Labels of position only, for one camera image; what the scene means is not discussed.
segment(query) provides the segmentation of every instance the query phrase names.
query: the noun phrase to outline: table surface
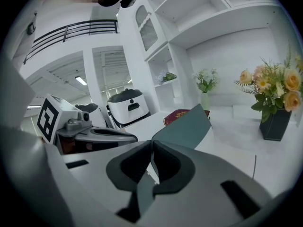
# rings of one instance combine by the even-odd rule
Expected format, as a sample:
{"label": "table surface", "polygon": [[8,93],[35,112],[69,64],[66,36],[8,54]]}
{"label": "table surface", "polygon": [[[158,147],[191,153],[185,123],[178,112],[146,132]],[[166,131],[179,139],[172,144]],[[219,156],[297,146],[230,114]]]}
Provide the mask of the table surface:
{"label": "table surface", "polygon": [[[164,128],[163,119],[171,111],[158,112],[125,128],[138,140],[151,140]],[[217,155],[263,185],[272,196],[293,186],[302,163],[302,134],[290,123],[281,142],[263,140],[260,121],[234,117],[233,107],[215,106],[210,109],[214,132],[214,148],[202,151]]]}

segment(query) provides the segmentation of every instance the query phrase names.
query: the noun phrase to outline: black railing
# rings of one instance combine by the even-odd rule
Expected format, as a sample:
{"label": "black railing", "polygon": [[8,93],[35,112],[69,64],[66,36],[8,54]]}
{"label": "black railing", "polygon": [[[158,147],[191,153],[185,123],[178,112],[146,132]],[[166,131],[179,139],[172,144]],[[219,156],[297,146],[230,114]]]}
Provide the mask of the black railing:
{"label": "black railing", "polygon": [[30,53],[26,56],[24,64],[27,60],[38,54],[40,51],[46,49],[53,44],[65,42],[68,39],[81,35],[95,35],[106,33],[118,33],[118,20],[89,20],[71,25],[66,25],[55,29],[34,41],[34,45]]}

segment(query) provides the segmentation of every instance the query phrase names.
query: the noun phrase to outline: ceiling light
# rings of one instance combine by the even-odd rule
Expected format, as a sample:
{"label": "ceiling light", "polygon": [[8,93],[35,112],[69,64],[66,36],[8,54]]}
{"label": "ceiling light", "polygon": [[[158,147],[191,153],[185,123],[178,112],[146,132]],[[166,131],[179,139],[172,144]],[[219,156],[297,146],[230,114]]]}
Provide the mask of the ceiling light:
{"label": "ceiling light", "polygon": [[41,107],[41,105],[30,105],[27,108],[39,108],[39,107]]}
{"label": "ceiling light", "polygon": [[87,83],[81,78],[81,77],[75,77],[76,78],[76,80],[78,81],[78,82],[80,82],[82,85],[87,85]]}

